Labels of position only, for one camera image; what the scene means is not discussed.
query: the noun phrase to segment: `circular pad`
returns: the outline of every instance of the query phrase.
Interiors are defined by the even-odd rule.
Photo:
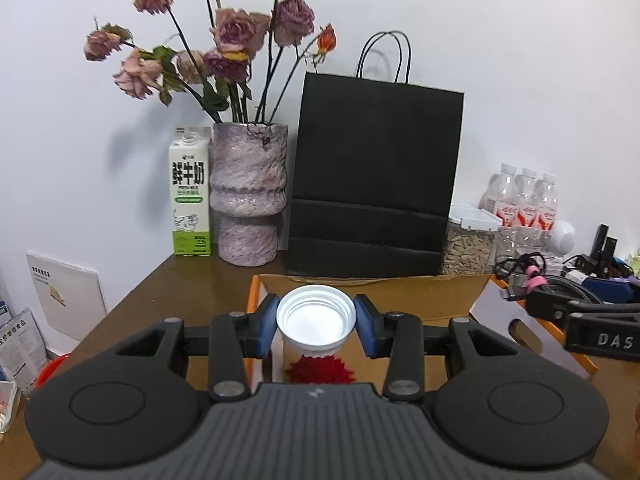
[[[521,470],[590,457],[609,422],[595,388],[533,353],[480,358],[436,393],[433,416],[465,454]]]
[[[508,422],[544,424],[562,412],[562,397],[543,384],[508,383],[489,394],[489,407]]]
[[[108,406],[108,410],[96,410]],[[71,412],[90,424],[118,424],[136,416],[145,406],[145,394],[127,383],[98,383],[79,390],[71,399]]]
[[[43,458],[110,469],[178,446],[198,423],[198,398],[178,375],[146,361],[91,360],[43,384],[25,414]]]

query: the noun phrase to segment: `fresh milk carton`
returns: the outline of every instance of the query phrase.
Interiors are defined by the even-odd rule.
[[[209,231],[209,126],[175,129],[169,147],[175,254],[211,254]]]

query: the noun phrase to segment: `purple flower vase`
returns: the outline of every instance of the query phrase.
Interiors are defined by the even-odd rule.
[[[242,267],[272,261],[278,249],[277,214],[287,205],[287,133],[283,124],[213,125],[211,195],[222,213],[220,258]]]

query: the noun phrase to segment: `plastic cup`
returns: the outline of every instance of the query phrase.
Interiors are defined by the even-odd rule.
[[[356,323],[356,309],[337,288],[305,285],[282,298],[276,321],[284,339],[302,355],[324,357],[347,341]]]

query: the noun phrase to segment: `bag handle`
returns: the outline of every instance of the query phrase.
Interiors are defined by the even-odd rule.
[[[356,77],[362,78],[362,70],[364,68],[364,61],[367,59],[367,56],[373,46],[379,42],[385,36],[392,36],[396,43],[398,44],[398,52],[400,53],[400,62],[398,63],[398,70],[396,70],[396,78],[394,79],[394,83],[398,82],[398,77],[400,75],[400,69],[402,68],[402,45],[400,44],[400,40],[398,40],[398,36],[396,34],[404,37],[406,41],[408,58],[406,62],[406,72],[404,74],[404,83],[407,84],[409,82],[409,71],[411,70],[411,42],[409,41],[408,36],[402,30],[381,30],[376,32],[373,36],[371,36],[364,46],[362,47],[362,52],[360,53],[360,59],[358,60],[358,66],[356,67]]]

